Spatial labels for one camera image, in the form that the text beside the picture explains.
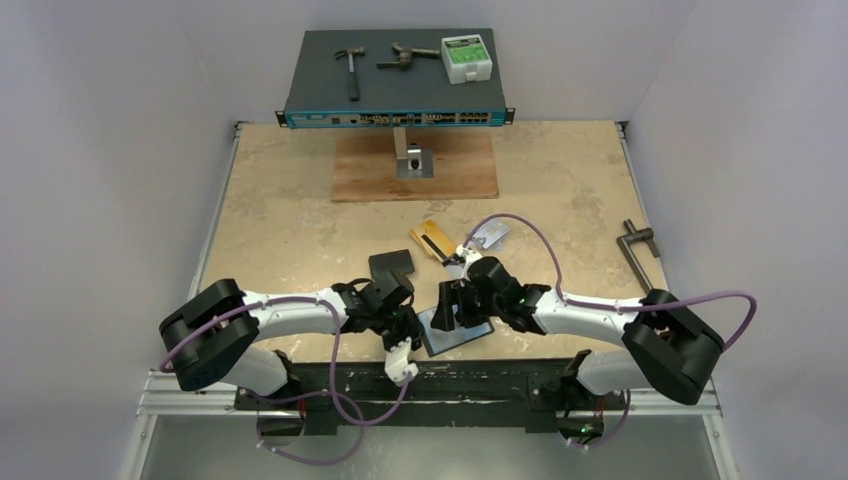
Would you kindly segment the black card holder wallet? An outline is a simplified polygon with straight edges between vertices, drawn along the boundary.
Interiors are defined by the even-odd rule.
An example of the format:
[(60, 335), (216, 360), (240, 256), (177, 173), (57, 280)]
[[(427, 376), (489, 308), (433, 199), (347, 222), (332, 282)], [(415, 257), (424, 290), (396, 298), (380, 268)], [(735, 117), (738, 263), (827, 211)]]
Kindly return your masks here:
[(432, 307), (418, 313), (418, 320), (423, 328), (422, 343), (429, 357), (436, 357), (495, 331), (491, 321), (471, 328), (456, 327), (451, 331), (438, 330), (430, 325), (435, 312), (436, 308)]

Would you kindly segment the single silver card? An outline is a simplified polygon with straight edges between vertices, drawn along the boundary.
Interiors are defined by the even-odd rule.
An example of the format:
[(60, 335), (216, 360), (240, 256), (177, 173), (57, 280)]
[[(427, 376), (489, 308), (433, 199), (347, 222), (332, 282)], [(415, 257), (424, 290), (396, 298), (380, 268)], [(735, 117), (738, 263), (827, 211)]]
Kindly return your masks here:
[(450, 279), (456, 280), (465, 277), (466, 261), (464, 258), (448, 259), (444, 268)]

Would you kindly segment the black VIP card stack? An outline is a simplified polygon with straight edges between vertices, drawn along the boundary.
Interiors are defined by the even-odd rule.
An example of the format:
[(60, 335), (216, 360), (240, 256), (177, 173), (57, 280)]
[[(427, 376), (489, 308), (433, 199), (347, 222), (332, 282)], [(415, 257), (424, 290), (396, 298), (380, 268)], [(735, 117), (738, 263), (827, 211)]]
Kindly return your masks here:
[(408, 249), (401, 249), (371, 255), (368, 258), (370, 277), (375, 280), (385, 272), (400, 272), (404, 275), (413, 274), (416, 269)]

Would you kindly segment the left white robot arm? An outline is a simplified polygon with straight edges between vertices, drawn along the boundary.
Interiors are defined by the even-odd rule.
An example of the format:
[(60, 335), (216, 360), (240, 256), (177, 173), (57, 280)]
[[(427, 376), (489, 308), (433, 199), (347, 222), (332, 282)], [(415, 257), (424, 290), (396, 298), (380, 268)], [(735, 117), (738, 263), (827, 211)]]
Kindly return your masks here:
[(414, 287), (398, 271), (335, 283), (301, 294), (265, 294), (220, 279), (168, 315), (158, 331), (166, 349), (159, 369), (175, 374), (184, 391), (223, 382), (257, 393), (272, 408), (297, 399), (298, 382), (285, 354), (256, 343), (300, 334), (371, 331), (385, 351), (384, 371), (398, 386), (419, 372), (411, 353), (422, 325), (413, 308)]

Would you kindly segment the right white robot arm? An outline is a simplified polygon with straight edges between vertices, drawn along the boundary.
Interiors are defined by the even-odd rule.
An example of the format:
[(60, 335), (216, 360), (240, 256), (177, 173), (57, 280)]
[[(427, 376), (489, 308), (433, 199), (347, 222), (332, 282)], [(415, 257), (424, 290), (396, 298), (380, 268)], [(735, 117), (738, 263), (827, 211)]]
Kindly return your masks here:
[(696, 404), (726, 343), (665, 290), (644, 298), (565, 299), (550, 286), (521, 283), (495, 257), (467, 260), (462, 275), (439, 286), (432, 330), (470, 329), (499, 318), (511, 329), (538, 335), (574, 335), (614, 345), (590, 352), (564, 376), (561, 392), (584, 407), (614, 390), (652, 388), (670, 400)]

